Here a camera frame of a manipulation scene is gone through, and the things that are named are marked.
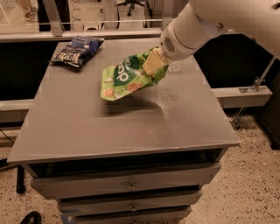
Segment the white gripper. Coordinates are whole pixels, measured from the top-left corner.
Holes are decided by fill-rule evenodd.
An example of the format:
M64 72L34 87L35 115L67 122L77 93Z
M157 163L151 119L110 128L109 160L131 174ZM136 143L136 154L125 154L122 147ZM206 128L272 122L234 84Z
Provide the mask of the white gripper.
M143 53L143 71L150 77L165 77L169 60L182 60L199 47L199 25L196 22L173 20L161 34L161 47Z

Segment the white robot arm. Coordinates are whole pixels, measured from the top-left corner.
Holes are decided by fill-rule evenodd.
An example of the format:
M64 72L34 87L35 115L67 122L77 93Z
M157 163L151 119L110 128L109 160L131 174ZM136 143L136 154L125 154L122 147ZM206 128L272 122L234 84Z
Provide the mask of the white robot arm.
M210 39L233 30L280 58L280 0L188 0L164 29L143 70L156 70L196 53Z

